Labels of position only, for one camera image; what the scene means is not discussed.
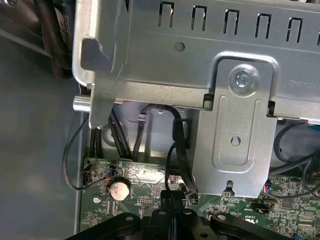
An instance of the metal tab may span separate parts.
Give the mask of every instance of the metal tab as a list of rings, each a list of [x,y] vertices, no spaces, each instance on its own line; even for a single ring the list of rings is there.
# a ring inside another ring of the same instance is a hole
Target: metal tab
[[[72,71],[81,85],[91,87],[89,127],[94,129],[108,121],[127,78],[130,21],[123,0],[79,1],[76,8],[81,14],[75,21]]]
[[[274,66],[223,59],[216,69],[213,109],[199,113],[195,181],[201,194],[220,195],[232,181],[235,196],[257,197],[268,178],[277,124],[267,117]]]

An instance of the black cable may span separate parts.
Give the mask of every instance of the black cable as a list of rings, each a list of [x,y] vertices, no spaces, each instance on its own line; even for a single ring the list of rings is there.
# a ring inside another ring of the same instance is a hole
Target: black cable
[[[175,148],[176,148],[176,158],[179,166],[179,170],[181,172],[181,178],[184,181],[185,186],[193,192],[196,192],[196,185],[194,183],[192,177],[192,171],[189,166],[188,157],[187,157],[187,150],[186,150],[186,140],[185,140],[185,133],[184,133],[184,126],[181,122],[181,115],[180,113],[172,106],[168,105],[161,105],[161,104],[148,104],[145,106],[141,114],[147,114],[147,112],[151,109],[161,109],[170,112],[174,117],[174,128],[173,128],[173,140],[175,141]],[[141,145],[141,141],[144,134],[145,128],[145,121],[139,121],[138,123],[138,130],[136,141],[133,148],[132,158],[133,161],[138,160],[138,153],[139,148]]]
[[[310,191],[313,193],[316,190],[318,190],[320,188],[320,183],[318,185],[316,185],[314,188],[312,188]],[[267,196],[270,198],[273,198],[275,200],[281,200],[281,199],[296,199],[296,198],[301,198],[301,197],[305,197],[308,196],[310,193],[309,192],[305,192],[305,193],[299,193],[299,194],[295,194],[295,195],[289,195],[289,196],[276,196],[273,194],[268,193]]]
[[[74,44],[76,0],[55,1],[54,6],[63,15],[65,47],[71,57]]]
[[[63,152],[63,157],[62,157],[62,172],[63,172],[63,176],[64,176],[64,180],[65,183],[73,190],[76,191],[83,191],[89,188],[92,188],[96,185],[98,185],[99,183],[101,183],[104,178],[101,178],[97,181],[94,181],[86,186],[82,186],[82,187],[76,187],[74,186],[70,179],[69,179],[69,175],[68,175],[68,166],[67,166],[67,161],[68,161],[68,154],[69,151],[71,149],[72,144],[74,143],[75,139],[77,138],[77,136],[79,135],[79,133],[83,130],[84,126],[88,123],[89,120],[89,115],[83,120],[82,124],[79,126],[78,130],[75,132],[75,134],[73,135],[73,137],[71,138],[71,140],[67,143],[67,145],[65,146],[64,152]]]
[[[280,148],[280,142],[283,138],[283,136],[290,130],[292,129],[293,127],[296,127],[296,126],[300,126],[300,125],[303,125],[305,124],[304,122],[299,122],[299,123],[296,123],[296,124],[292,124],[292,125],[289,125],[289,126],[286,126],[284,127],[274,138],[274,142],[273,142],[273,150],[274,150],[274,153],[275,153],[275,156],[282,162],[285,162],[285,163],[290,163],[291,161],[289,161],[288,159],[286,159],[283,154],[282,154],[282,151],[281,151],[281,148]]]
[[[125,158],[125,154],[124,154],[125,150],[123,149],[123,145],[121,144],[121,141],[120,141],[118,133],[117,133],[117,129],[116,129],[111,117],[108,118],[108,125],[111,130],[111,135],[113,137],[114,144],[115,144],[115,147],[118,151],[120,158]]]
[[[169,152],[168,152],[168,155],[166,157],[166,162],[165,162],[165,174],[164,174],[164,185],[165,185],[165,189],[166,190],[170,190],[169,188],[169,184],[168,184],[168,181],[169,181],[169,177],[170,177],[170,160],[171,160],[171,154],[172,152],[174,151],[176,147],[176,143],[174,142],[170,149],[169,149]]]
[[[90,142],[89,142],[89,158],[95,157],[95,143],[96,143],[96,131],[95,129],[90,130]]]
[[[122,147],[124,149],[125,158],[126,159],[132,159],[130,148],[129,148],[129,145],[127,143],[127,139],[126,139],[124,130],[122,129],[121,124],[120,124],[120,122],[119,122],[119,120],[117,118],[117,115],[116,115],[116,113],[115,113],[115,111],[113,109],[111,110],[110,118],[113,121],[114,127],[115,127],[116,132],[117,132],[117,134],[119,136],[121,145],[122,145]]]
[[[53,72],[53,75],[58,79],[70,79],[72,78],[72,71],[69,69],[64,69],[61,63],[56,59],[54,55],[54,51],[51,47],[50,38],[48,34],[46,33],[46,29],[43,25],[42,27],[42,40],[44,44],[45,51],[52,57],[51,61],[51,69]]]
[[[282,174],[286,171],[289,171],[291,169],[294,169],[298,166],[304,165],[304,164],[308,164],[310,162],[310,159],[317,153],[317,151],[315,151],[314,153],[308,155],[308,156],[304,156],[302,158],[300,158],[297,161],[294,162],[290,162],[287,163],[285,165],[282,166],[277,166],[277,167],[273,167],[269,170],[269,176],[274,176],[274,175],[278,175],[278,174]]]
[[[66,45],[61,36],[60,25],[52,0],[33,0],[39,19],[52,47],[52,58],[64,69],[71,69]]]
[[[102,130],[98,128],[95,129],[95,151],[98,159],[104,158],[104,151],[102,149]]]
[[[314,158],[317,157],[319,151],[314,155],[314,157],[312,158],[312,160],[314,160]],[[303,175],[302,175],[302,185],[303,185],[303,188],[309,193],[311,194],[312,196],[316,197],[317,199],[320,199],[319,196],[317,196],[316,194],[314,194],[314,192],[312,190],[310,190],[307,186],[307,180],[306,180],[306,176],[307,176],[307,171],[312,163],[312,160],[310,160],[310,162],[304,167],[304,170],[303,170]]]

